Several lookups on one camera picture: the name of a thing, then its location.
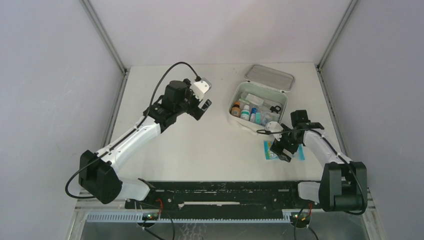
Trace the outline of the teal bagged bandage pack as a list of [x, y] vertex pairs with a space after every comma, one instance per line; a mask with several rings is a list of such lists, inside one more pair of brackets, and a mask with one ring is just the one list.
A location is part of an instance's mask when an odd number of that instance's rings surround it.
[[261, 125], [266, 126], [269, 122], [279, 122], [280, 114], [274, 112], [262, 112], [261, 113]]

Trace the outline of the blue cotton ball pack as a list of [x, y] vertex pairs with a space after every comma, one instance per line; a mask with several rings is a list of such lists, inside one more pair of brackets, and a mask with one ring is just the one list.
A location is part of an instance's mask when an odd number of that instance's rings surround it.
[[[267, 160], [275, 160], [278, 159], [278, 156], [276, 153], [271, 151], [271, 146], [272, 146], [273, 142], [272, 141], [264, 141], [263, 142], [263, 147], [264, 147], [264, 154], [265, 154], [265, 158]], [[294, 158], [296, 160], [299, 161], [304, 161], [305, 158], [305, 154], [304, 154], [304, 150], [303, 150], [303, 146], [300, 144], [296, 150], [295, 153], [288, 153], [291, 158]]]

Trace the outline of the black handled medical scissors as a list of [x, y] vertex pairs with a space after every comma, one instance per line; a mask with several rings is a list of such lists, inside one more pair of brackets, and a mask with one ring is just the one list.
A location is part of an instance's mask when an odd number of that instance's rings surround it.
[[280, 113], [280, 111], [282, 110], [282, 108], [281, 108], [279, 105], [274, 105], [274, 106], [270, 106], [270, 107], [269, 107], [269, 110], [270, 110], [272, 113], [279, 114], [279, 113]]

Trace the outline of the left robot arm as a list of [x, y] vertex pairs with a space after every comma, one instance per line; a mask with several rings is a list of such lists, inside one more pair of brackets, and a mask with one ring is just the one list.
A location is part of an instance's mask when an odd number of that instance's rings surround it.
[[118, 172], [141, 147], [162, 134], [177, 121], [177, 117], [188, 114], [197, 121], [212, 102], [208, 99], [200, 105], [212, 85], [206, 78], [173, 80], [142, 114], [139, 121], [115, 141], [80, 156], [77, 173], [79, 185], [103, 204], [116, 199], [136, 200], [149, 209], [156, 203], [157, 196], [150, 191], [152, 186], [142, 179], [120, 178]]

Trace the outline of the clear plastic swab pack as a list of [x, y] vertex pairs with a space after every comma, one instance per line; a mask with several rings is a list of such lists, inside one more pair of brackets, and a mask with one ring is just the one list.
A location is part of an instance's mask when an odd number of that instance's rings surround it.
[[262, 106], [264, 104], [264, 100], [258, 96], [255, 96], [253, 94], [248, 93], [246, 98], [247, 101], [249, 101], [249, 103], [256, 105], [258, 107]]

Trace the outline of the brown bottle orange cap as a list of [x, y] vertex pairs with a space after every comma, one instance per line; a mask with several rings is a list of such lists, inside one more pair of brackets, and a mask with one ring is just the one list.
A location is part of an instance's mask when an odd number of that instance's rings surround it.
[[230, 114], [234, 117], [239, 118], [241, 115], [240, 102], [236, 101], [230, 109]]

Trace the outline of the grey plastic medicine box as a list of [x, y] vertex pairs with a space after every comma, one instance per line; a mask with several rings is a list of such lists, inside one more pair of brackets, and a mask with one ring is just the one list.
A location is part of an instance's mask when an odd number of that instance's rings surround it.
[[240, 83], [229, 102], [228, 122], [253, 135], [269, 122], [281, 123], [288, 97], [281, 89], [258, 82]]

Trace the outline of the white bottle green label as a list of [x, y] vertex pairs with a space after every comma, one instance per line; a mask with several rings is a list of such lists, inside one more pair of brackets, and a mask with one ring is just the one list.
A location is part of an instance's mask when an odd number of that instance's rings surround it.
[[243, 106], [243, 109], [240, 112], [240, 118], [242, 120], [249, 121], [250, 120], [250, 115], [251, 115], [250, 105], [249, 104], [245, 104]]

